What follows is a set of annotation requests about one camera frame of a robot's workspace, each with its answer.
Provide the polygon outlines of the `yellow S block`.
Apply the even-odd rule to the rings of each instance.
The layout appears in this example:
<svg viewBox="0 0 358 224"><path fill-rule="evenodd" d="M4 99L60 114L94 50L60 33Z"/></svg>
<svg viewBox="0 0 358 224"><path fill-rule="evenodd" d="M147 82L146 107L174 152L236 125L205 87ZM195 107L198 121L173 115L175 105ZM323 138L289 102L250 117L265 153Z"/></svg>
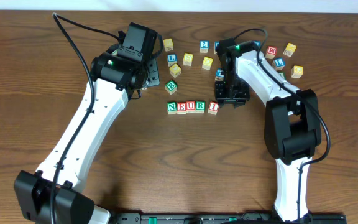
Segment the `yellow S block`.
<svg viewBox="0 0 358 224"><path fill-rule="evenodd" d="M184 53L183 64L186 65L186 66L192 66L192 61L193 61L193 54Z"/></svg>

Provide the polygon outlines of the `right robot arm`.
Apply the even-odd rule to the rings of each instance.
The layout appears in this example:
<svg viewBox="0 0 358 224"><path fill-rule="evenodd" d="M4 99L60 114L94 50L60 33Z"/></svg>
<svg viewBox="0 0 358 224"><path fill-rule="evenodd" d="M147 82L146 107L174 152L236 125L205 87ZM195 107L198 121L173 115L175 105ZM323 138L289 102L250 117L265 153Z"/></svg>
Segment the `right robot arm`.
<svg viewBox="0 0 358 224"><path fill-rule="evenodd" d="M224 39L216 44L216 53L223 74L215 83L218 105L242 106L250 90L260 98L265 105L265 145L277 165L275 213L281 221L303 221L308 214L308 169L321 143L316 94L288 83L253 41Z"/></svg>

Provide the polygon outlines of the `red I block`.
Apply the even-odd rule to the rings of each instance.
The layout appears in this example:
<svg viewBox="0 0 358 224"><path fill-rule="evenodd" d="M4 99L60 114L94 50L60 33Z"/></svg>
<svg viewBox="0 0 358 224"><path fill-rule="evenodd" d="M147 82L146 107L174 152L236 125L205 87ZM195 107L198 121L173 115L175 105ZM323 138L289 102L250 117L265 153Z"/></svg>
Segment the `red I block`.
<svg viewBox="0 0 358 224"><path fill-rule="evenodd" d="M213 114L213 115L217 115L218 111L219 111L218 103L214 102L214 101L211 101L209 103L209 106L208 106L208 113Z"/></svg>

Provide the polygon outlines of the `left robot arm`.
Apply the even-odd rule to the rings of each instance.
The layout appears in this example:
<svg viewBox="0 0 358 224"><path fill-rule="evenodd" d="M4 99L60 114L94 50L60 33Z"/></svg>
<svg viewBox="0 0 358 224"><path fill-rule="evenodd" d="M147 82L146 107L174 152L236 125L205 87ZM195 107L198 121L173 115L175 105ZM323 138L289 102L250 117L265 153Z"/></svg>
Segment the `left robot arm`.
<svg viewBox="0 0 358 224"><path fill-rule="evenodd" d="M134 93L159 85L153 29L130 23L118 43L86 67L83 99L57 145L34 173L20 171L14 191L23 217L35 223L109 223L111 212L84 196L103 139Z"/></svg>

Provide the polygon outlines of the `red U block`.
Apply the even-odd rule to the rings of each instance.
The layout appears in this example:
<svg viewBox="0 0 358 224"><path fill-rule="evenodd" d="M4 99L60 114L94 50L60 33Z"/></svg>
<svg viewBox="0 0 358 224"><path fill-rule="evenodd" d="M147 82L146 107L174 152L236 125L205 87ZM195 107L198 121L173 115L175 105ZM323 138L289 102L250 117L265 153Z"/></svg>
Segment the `red U block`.
<svg viewBox="0 0 358 224"><path fill-rule="evenodd" d="M186 101L185 106L187 114L196 112L196 101Z"/></svg>

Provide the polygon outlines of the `green N block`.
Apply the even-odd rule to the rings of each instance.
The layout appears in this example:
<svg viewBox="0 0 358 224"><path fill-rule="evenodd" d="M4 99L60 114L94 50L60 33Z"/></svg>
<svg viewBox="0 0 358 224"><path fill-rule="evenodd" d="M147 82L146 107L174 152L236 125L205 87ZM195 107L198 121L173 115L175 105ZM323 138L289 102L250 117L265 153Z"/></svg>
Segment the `green N block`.
<svg viewBox="0 0 358 224"><path fill-rule="evenodd" d="M167 113L168 114L177 114L177 103L176 102L168 102L167 103Z"/></svg>

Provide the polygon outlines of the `red E block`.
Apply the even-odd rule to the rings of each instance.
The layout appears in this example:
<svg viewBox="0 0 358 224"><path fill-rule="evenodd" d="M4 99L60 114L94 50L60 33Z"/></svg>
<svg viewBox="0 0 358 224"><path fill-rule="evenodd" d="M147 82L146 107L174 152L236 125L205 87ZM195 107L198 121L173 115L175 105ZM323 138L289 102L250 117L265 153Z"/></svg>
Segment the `red E block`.
<svg viewBox="0 0 358 224"><path fill-rule="evenodd" d="M186 114L186 103L184 102L177 103L177 113Z"/></svg>

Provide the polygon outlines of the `green R block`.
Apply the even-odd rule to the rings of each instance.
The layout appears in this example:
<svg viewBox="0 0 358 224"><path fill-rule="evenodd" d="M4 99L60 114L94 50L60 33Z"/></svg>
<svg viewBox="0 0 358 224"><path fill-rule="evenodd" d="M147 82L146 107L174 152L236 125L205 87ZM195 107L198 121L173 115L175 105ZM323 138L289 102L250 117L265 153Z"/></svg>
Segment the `green R block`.
<svg viewBox="0 0 358 224"><path fill-rule="evenodd" d="M196 101L195 113L204 113L205 108L206 108L206 103L204 101Z"/></svg>

